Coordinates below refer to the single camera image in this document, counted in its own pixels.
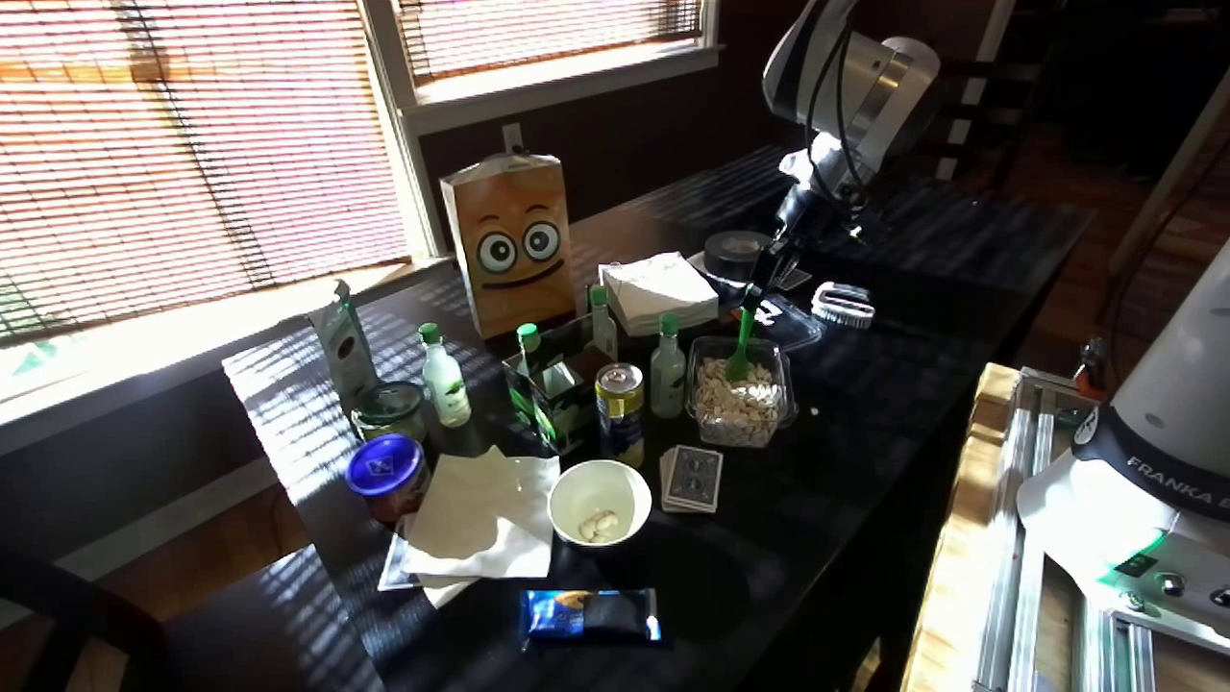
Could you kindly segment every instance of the blue package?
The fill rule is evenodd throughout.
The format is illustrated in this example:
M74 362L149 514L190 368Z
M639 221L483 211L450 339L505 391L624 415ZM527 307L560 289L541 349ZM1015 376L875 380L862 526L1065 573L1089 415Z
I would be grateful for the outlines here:
M527 641L660 641L657 588L527 588Z

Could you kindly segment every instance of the robot face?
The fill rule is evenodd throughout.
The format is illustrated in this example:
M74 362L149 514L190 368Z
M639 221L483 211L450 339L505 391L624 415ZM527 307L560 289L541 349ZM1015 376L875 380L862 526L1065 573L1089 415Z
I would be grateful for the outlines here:
M479 217L472 256L483 289L533 284L565 266L560 230L541 206L505 217Z

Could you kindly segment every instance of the napkin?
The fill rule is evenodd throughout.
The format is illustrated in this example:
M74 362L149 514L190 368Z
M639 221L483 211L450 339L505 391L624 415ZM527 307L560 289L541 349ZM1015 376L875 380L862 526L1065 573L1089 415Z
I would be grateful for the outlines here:
M478 577L546 577L555 538L546 493L557 479L557 457L505 457L495 448L479 457L442 454L418 514L396 538L405 545L387 554L400 554L436 608Z
M718 294L683 256L598 266L598 281L611 289L627 336L654 336L665 312L673 312L679 326L718 321Z

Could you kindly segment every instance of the blue container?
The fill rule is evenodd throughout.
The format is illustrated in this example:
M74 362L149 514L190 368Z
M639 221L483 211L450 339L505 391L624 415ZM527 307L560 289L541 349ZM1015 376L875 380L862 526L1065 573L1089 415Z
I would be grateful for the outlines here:
M415 440L377 434L352 450L346 484L370 504L377 522L392 526L400 514L418 511L429 470Z

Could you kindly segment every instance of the black table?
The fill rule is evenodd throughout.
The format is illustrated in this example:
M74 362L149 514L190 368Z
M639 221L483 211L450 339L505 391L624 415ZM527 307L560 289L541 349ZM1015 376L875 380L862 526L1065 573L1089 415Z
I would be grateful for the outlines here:
M586 277L592 262L639 257L660 243L695 252L712 230L773 234L787 194L787 179L775 175L779 156L765 147L586 221L575 227ZM1012 362L1089 222L1081 207L884 179L864 202L862 240L814 217L798 234L798 257L819 281L864 284L880 322L993 343L996 358Z
M575 222L575 284L592 277L597 262L641 257L660 247L695 252L707 230L773 222L779 202L773 165L775 156L761 152ZM1057 227L1065 234L1040 230L1051 243L1026 243L1031 257L1019 262L1026 274L996 277L1005 289L926 262L898 271L911 294L935 289L942 298L956 284L969 307L985 315L969 333L944 333L937 300L926 294L898 298L898 284L884 281L884 298L897 298L906 312L893 307L871 333L825 333L819 343L794 348L798 415L770 450L728 454L716 521L654 511L651 526L624 549L555 545L551 586L660 588L669 645L524 655L515 635L524 586L506 581L479 581L442 613L429 613L418 594L382 595L374 586L387 532L367 514L342 480L356 440L326 385L311 326L299 322L227 358L227 376L392 687L739 687L798 676L842 686L871 635L906 640L911 594L923 586L930 543L930 532L920 526L944 498L966 402L979 367L1012 339L1074 252L1081 222ZM987 217L987 227L975 230L993 247L996 221ZM864 262L893 277L893 262L880 257L842 262ZM472 385L478 425L466 434L436 432L436 450L515 448L505 434L500 353L472 343L452 266L415 274L367 300L360 321L382 376L392 380L418 368L415 322L438 321L452 339ZM645 480L657 484L654 457L669 441L691 440L691 425L651 425Z

